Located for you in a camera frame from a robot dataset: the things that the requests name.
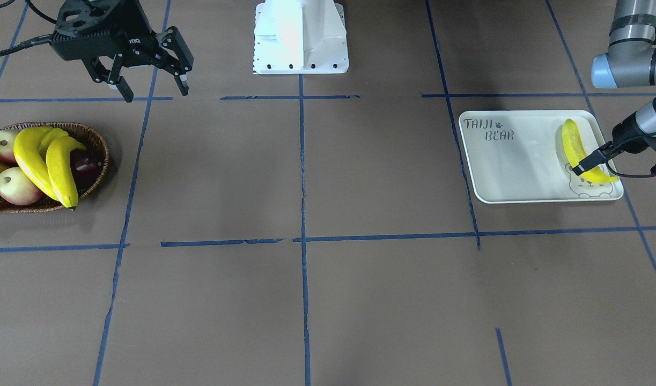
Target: white tray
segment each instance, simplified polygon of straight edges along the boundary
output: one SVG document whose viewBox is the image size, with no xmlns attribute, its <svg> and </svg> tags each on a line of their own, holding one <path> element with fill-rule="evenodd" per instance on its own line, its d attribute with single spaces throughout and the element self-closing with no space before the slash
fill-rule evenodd
<svg viewBox="0 0 656 386">
<path fill-rule="evenodd" d="M 586 152 L 604 144 L 595 117 L 583 110 L 462 113 L 459 127 L 475 196 L 489 204 L 621 198 L 620 180 L 593 185 L 569 170 L 561 141 L 561 125 L 569 118 L 578 124 Z"/>
</svg>

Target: light blue joint cap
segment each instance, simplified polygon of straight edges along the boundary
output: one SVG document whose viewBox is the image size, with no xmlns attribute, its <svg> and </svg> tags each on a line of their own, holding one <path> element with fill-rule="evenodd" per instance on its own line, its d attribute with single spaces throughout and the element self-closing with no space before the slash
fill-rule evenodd
<svg viewBox="0 0 656 386">
<path fill-rule="evenodd" d="M 619 88 L 611 73 L 607 54 L 595 57 L 592 63 L 592 84 L 597 88 Z"/>
</svg>

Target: banana bunch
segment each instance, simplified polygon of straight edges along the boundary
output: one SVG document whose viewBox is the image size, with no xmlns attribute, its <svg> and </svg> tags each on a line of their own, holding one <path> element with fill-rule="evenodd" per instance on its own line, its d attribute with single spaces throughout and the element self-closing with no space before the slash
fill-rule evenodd
<svg viewBox="0 0 656 386">
<path fill-rule="evenodd" d="M 70 168 L 70 152 L 86 147 L 58 127 L 28 127 L 13 142 L 13 155 L 39 190 L 74 210 L 78 192 Z"/>
</svg>

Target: dark purple fruit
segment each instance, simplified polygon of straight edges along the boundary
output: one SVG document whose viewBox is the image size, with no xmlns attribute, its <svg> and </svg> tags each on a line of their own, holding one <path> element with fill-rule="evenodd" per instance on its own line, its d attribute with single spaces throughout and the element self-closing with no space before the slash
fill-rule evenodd
<svg viewBox="0 0 656 386">
<path fill-rule="evenodd" d="M 78 190 L 84 190 L 92 186 L 101 173 L 103 166 L 103 157 L 99 157 L 96 154 L 90 154 L 86 151 L 70 152 L 72 178 Z"/>
</svg>

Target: fruit basket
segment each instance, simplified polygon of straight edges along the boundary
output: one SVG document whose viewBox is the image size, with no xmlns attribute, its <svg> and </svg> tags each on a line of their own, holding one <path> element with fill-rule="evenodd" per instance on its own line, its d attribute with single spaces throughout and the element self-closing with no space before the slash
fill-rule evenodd
<svg viewBox="0 0 656 386">
<path fill-rule="evenodd" d="M 97 132 L 88 127 L 88 125 L 70 123 L 70 122 L 25 122 L 19 124 L 7 125 L 0 130 L 14 129 L 22 130 L 28 127 L 38 127 L 39 125 L 50 125 L 51 127 L 58 127 L 68 132 L 70 137 L 73 137 L 77 141 L 81 142 L 87 146 L 87 151 L 97 154 L 100 158 L 103 158 L 103 165 L 100 173 L 98 174 L 97 180 L 89 186 L 89 188 L 78 189 L 78 195 L 80 201 L 83 198 L 89 196 L 97 186 L 101 183 L 102 179 L 106 174 L 106 170 L 109 165 L 109 152 L 106 142 Z M 36 201 L 31 205 L 18 206 L 6 202 L 0 197 L 0 213 L 44 213 L 51 212 L 53 210 L 63 209 L 63 205 L 60 202 L 53 200 L 48 196 L 44 196 L 41 200 Z"/>
</svg>

